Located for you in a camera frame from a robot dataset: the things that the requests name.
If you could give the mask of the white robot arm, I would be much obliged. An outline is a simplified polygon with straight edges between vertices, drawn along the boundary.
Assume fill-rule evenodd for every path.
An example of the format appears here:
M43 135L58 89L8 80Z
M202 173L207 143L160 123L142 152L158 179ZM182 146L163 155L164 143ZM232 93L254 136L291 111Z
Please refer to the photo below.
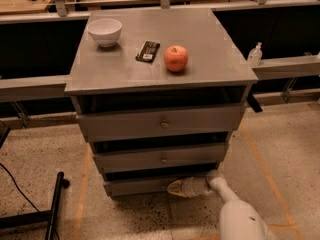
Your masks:
M240 199L218 170L176 180L168 185L167 191L187 198L217 193L223 201L219 214L220 240L277 240L256 210Z

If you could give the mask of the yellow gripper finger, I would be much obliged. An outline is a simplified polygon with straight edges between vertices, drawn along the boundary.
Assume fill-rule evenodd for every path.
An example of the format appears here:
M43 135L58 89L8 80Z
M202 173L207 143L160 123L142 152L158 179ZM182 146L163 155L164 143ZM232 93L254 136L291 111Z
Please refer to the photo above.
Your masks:
M183 198L188 197L185 193L183 193L181 191L168 190L168 193L170 193L170 194L172 194L174 196L178 196L178 197L183 197Z
M168 185L167 190L168 191L180 191L182 189L182 184L183 184L182 180L176 180Z

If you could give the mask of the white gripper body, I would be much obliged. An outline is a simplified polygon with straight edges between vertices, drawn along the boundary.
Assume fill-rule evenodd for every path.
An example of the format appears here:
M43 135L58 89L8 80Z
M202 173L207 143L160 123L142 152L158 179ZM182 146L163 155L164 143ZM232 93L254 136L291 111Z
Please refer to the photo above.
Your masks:
M184 197L208 195L211 192L205 177L188 177L182 180L181 192Z

